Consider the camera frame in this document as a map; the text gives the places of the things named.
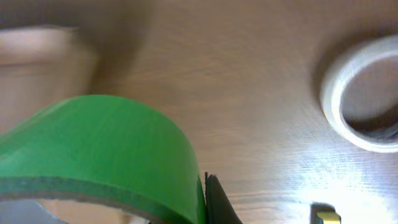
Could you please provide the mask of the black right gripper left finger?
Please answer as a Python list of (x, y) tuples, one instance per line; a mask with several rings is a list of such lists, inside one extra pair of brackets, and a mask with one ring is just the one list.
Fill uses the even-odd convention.
[(1, 202), (1, 224), (67, 224), (35, 200)]

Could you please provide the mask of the green tape roll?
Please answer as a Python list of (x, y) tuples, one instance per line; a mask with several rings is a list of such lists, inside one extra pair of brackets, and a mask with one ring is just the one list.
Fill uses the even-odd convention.
[(64, 199), (205, 223), (195, 152), (166, 116), (108, 95), (61, 101), (1, 136), (1, 200)]

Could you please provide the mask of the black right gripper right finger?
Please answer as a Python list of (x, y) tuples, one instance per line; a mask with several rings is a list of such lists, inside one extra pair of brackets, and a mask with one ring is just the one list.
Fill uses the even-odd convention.
[(221, 183), (214, 174), (205, 173), (207, 224), (242, 224)]

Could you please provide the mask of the beige masking tape roll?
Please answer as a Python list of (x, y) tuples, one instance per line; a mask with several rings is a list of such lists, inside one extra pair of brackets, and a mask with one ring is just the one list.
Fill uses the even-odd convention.
[(342, 53), (328, 67), (320, 88), (320, 105), (329, 125), (350, 143), (367, 151), (397, 152), (397, 125), (363, 134), (343, 116), (343, 98), (349, 84), (371, 64), (397, 56), (397, 36), (365, 41)]

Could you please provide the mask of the yellow highlighter marker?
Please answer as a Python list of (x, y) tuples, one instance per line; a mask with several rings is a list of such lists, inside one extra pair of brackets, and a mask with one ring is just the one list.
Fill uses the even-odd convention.
[(315, 224), (341, 224), (341, 217), (335, 212), (317, 212)]

